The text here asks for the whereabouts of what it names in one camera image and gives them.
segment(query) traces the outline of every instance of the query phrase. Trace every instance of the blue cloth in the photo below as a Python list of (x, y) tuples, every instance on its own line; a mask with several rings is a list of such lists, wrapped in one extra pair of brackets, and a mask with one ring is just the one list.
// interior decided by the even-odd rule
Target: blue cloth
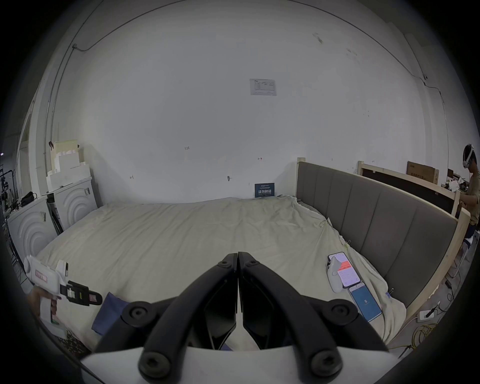
[(126, 301), (115, 297), (109, 292), (93, 321), (92, 330), (103, 336), (120, 317), (123, 308), (128, 304)]

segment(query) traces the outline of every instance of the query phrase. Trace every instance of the styrofoam block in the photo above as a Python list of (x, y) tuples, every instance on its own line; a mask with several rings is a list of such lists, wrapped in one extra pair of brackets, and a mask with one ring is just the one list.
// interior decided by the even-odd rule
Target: styrofoam block
[(83, 162), (78, 167), (64, 171), (58, 171), (47, 176), (48, 192), (65, 187), (82, 179), (90, 177), (90, 167)]
[(55, 169), (57, 170), (68, 170), (79, 165), (80, 159), (76, 151), (59, 152), (55, 157)]

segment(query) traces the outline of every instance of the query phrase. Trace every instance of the smartphone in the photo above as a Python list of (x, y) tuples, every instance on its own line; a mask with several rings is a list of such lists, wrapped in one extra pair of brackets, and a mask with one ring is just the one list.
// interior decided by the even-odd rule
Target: smartphone
[(352, 295), (362, 316), (368, 321), (372, 321), (382, 314), (382, 310), (373, 298), (365, 283), (359, 283), (348, 289)]
[(334, 257), (342, 263), (340, 269), (338, 270), (338, 276), (342, 281), (343, 288), (351, 287), (355, 284), (361, 282), (360, 277), (357, 275), (357, 272), (353, 268), (350, 261), (348, 261), (347, 256), (343, 252), (334, 253), (333, 255), (328, 256), (328, 264), (332, 261), (332, 257)]

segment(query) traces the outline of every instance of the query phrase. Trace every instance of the floor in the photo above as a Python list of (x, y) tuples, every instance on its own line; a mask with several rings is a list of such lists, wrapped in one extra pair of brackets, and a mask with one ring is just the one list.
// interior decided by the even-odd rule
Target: floor
[[(475, 231), (475, 234), (473, 236), (473, 243), (470, 246), (469, 250), (467, 251), (467, 253), (465, 255), (465, 259), (463, 260), (462, 264), (460, 265), (460, 268), (458, 270), (459, 271), (458, 274), (455, 276), (456, 268), (455, 268), (455, 264), (454, 264), (453, 267), (450, 268), (450, 271), (448, 272), (450, 274), (450, 276), (447, 275), (446, 278), (444, 278), (442, 280), (441, 284), (439, 285), (437, 290), (434, 292), (434, 294), (425, 302), (424, 305), (422, 305), (422, 307), (420, 309), (421, 311), (432, 309), (433, 307), (435, 307), (437, 305), (438, 302), (440, 302), (440, 308), (442, 308), (443, 310), (445, 310), (445, 309), (448, 310), (448, 306), (450, 304), (450, 301), (448, 299), (450, 299), (452, 297), (451, 296), (452, 291), (453, 291), (453, 294), (455, 295), (458, 292), (459, 288), (462, 286), (462, 283), (463, 283), (465, 277), (467, 276), (468, 270), (470, 269), (470, 265), (471, 265), (473, 256), (475, 255), (475, 251), (477, 249), (477, 245), (478, 245), (478, 242), (479, 242), (479, 237), (480, 237), (480, 233), (478, 231)], [(456, 259), (455, 259), (455, 263), (457, 265), (460, 263), (460, 259), (461, 259), (461, 253), (459, 252), (459, 254), (456, 256)], [(448, 279), (450, 281), (450, 283), (452, 285), (452, 291), (445, 285), (446, 279)], [(424, 324), (429, 325), (429, 324), (438, 323), (439, 321), (442, 320), (443, 315), (444, 315), (444, 312), (436, 310), (435, 311), (435, 316), (432, 319), (427, 320), (425, 322), (418, 323), (417, 320), (415, 319), (415, 317), (413, 318), (413, 320), (411, 319), (410, 323), (408, 323), (398, 333), (398, 335), (387, 345), (387, 347), (390, 348), (390, 353), (395, 355), (395, 356), (400, 357), (400, 355), (402, 355), (402, 353), (404, 352), (404, 350), (406, 348), (405, 346), (408, 346), (408, 345), (412, 344), (412, 336), (413, 336), (415, 330), (417, 329), (417, 327), (419, 327), (421, 325), (424, 325)], [(421, 332), (421, 329), (426, 330), (427, 328), (423, 327), (423, 328), (420, 328), (417, 331), (416, 337), (415, 337), (415, 342), (416, 342), (417, 346), (418, 346), (419, 338), (420, 338), (420, 340), (422, 340), (423, 337), (424, 337), (424, 334)], [(412, 348), (409, 348), (405, 353), (403, 353), (403, 355), (401, 357), (404, 358), (409, 353), (411, 353), (412, 350), (413, 350)]]

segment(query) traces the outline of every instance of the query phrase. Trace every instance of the wooden bed frame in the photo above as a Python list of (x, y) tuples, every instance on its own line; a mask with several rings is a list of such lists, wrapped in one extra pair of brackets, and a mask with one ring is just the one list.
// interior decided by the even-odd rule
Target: wooden bed frame
[[(300, 162), (305, 162), (305, 158), (304, 157), (298, 157), (297, 158), (297, 178), (298, 178), (298, 164)], [(412, 181), (412, 182), (417, 183), (419, 185), (426, 186), (426, 187), (432, 189), (434, 192), (438, 192), (438, 193), (444, 194), (445, 196), (448, 196), (448, 197), (452, 198), (454, 200), (454, 202), (456, 202), (456, 204), (454, 204), (455, 207), (458, 205), (458, 199), (459, 199), (459, 196), (460, 196), (460, 192), (453, 193), (451, 191), (448, 191), (444, 188), (439, 187), (438, 185), (435, 185), (433, 183), (429, 183), (428, 181), (418, 179), (418, 178), (415, 178), (415, 177), (410, 176), (410, 175), (404, 175), (404, 174), (401, 174), (399, 172), (390, 171), (388, 169), (365, 165), (363, 162), (359, 162), (358, 174), (357, 175), (350, 174), (350, 175), (353, 175), (355, 177), (360, 177), (360, 178), (366, 178), (366, 177), (362, 176), (362, 170), (363, 169), (370, 169), (370, 170), (374, 170), (376, 172), (378, 171), (378, 172), (382, 172), (382, 173), (387, 173), (387, 174), (390, 174), (392, 176), (400, 177), (402, 179)], [(469, 225), (470, 213), (465, 208), (462, 208), (460, 210), (459, 218), (456, 219), (454, 211), (452, 211), (451, 213), (446, 213), (445, 210), (443, 210), (443, 209), (435, 206), (434, 204), (432, 204), (428, 201), (425, 201), (425, 200), (423, 200), (423, 199), (421, 199), (421, 198), (419, 198), (419, 197), (417, 197), (417, 196), (415, 196), (415, 195), (413, 195), (409, 192), (403, 191), (399, 188), (393, 187), (393, 186), (385, 184), (385, 183), (381, 183), (380, 181), (377, 181), (377, 180), (374, 180), (374, 179), (369, 179), (369, 178), (366, 178), (366, 179), (368, 179), (371, 182), (386, 185), (388, 188), (393, 188), (397, 191), (400, 191), (402, 193), (410, 195), (410, 196), (414, 197), (415, 199), (417, 199), (419, 201), (422, 201), (422, 203), (428, 204), (428, 205), (434, 207), (435, 209), (438, 209), (443, 214), (453, 215), (454, 219), (457, 221), (457, 225), (456, 225), (452, 240), (450, 241), (450, 244), (447, 248), (447, 251), (445, 252), (445, 255), (443, 256), (442, 260), (440, 261), (440, 264), (438, 265), (437, 269), (433, 273), (433, 275), (430, 278), (430, 280), (428, 281), (428, 283), (420, 291), (420, 293), (413, 300), (413, 302), (407, 307), (407, 316), (406, 316), (406, 320), (405, 320), (405, 321), (407, 321), (408, 319), (410, 319), (413, 315), (415, 315), (417, 313), (417, 311), (421, 308), (421, 306), (432, 295), (432, 293), (435, 291), (437, 286), (442, 282), (442, 279), (445, 277), (448, 270), (452, 266), (452, 263), (453, 263), (455, 257), (457, 256), (459, 250), (461, 249), (462, 242), (463, 242), (463, 239), (465, 237), (467, 227)]]
[(363, 176), (364, 170), (369, 170), (369, 171), (372, 171), (373, 173), (376, 173), (376, 172), (383, 173), (385, 175), (393, 176), (393, 177), (396, 177), (398, 179), (405, 180), (405, 181), (420, 185), (422, 187), (425, 187), (425, 188), (428, 188), (429, 190), (431, 190), (432, 195), (438, 195), (438, 194), (443, 195), (446, 198), (452, 200), (453, 208), (450, 212), (451, 215), (455, 216), (455, 214), (456, 214), (456, 209), (457, 209), (458, 202), (459, 202), (459, 199), (460, 199), (460, 190), (458, 190), (456, 192), (452, 192), (452, 191), (450, 191), (446, 188), (442, 188), (442, 187), (438, 186), (437, 184), (431, 183), (431, 182), (423, 180), (423, 179), (419, 179), (418, 177), (407, 175), (405, 173), (395, 172), (395, 171), (392, 171), (392, 170), (386, 169), (386, 168), (375, 167), (373, 165), (364, 164), (363, 161), (359, 161), (358, 162), (358, 167), (357, 167), (357, 174), (360, 175), (360, 176)]

